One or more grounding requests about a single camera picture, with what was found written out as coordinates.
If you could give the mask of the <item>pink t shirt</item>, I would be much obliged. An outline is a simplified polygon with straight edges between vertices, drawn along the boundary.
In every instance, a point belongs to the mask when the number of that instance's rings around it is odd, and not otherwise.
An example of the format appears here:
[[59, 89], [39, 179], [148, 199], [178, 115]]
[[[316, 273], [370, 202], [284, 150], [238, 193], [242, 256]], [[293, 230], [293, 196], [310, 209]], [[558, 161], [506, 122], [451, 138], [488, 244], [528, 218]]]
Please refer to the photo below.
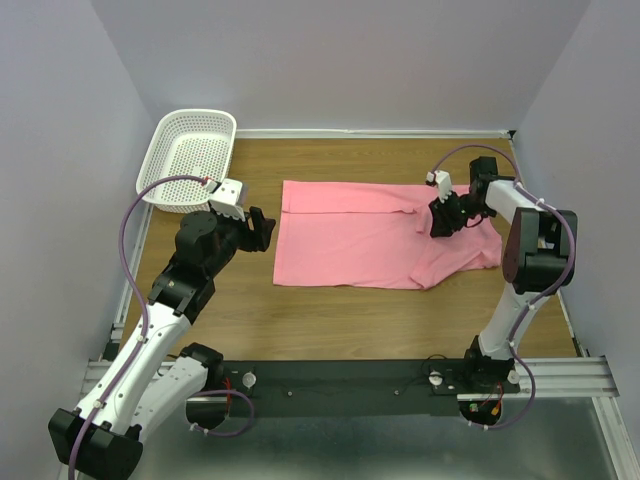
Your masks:
[[426, 185], [284, 181], [274, 284], [426, 290], [500, 266], [502, 238], [488, 220], [431, 237], [436, 197]]

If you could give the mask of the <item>white plastic laundry basket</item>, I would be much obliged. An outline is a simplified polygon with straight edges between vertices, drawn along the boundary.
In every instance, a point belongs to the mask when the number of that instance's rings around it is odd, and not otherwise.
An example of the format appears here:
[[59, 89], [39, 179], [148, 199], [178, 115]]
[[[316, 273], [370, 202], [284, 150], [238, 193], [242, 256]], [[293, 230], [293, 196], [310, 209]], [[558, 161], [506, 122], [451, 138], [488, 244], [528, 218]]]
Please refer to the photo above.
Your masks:
[[[166, 114], [147, 148], [136, 191], [173, 176], [222, 181], [230, 169], [236, 129], [235, 117], [220, 110], [180, 109]], [[207, 208], [207, 191], [197, 182], [181, 179], [155, 187], [144, 201], [165, 212], [187, 214]]]

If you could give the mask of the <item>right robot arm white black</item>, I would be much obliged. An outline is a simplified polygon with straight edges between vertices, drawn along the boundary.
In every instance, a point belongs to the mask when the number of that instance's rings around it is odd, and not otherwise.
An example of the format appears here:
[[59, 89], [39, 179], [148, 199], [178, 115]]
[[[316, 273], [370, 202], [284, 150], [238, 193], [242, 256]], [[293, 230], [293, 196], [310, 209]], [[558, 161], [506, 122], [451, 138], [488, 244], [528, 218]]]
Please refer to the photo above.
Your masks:
[[574, 275], [577, 216], [529, 193], [516, 177], [499, 173], [493, 157], [469, 165], [469, 190], [455, 193], [447, 172], [435, 168], [429, 209], [432, 238], [451, 238], [470, 220], [501, 216], [510, 225], [501, 266], [505, 288], [494, 314], [461, 359], [435, 360], [429, 381], [440, 395], [483, 394], [518, 383], [514, 365], [521, 339], [543, 305]]

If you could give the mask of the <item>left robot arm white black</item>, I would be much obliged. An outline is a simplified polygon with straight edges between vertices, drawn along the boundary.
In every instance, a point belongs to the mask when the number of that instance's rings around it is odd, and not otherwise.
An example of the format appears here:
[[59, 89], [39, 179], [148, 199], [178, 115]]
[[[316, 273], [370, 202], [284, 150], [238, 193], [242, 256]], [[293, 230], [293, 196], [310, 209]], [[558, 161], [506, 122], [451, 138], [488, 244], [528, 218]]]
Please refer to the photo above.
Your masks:
[[77, 406], [57, 410], [49, 421], [69, 478], [129, 478], [145, 441], [189, 397], [230, 395], [222, 355], [199, 344], [186, 348], [162, 378], [156, 373], [212, 298], [215, 277], [237, 251], [266, 251], [275, 225], [257, 207], [239, 218], [215, 211], [182, 218], [175, 252], [142, 302], [136, 333]]

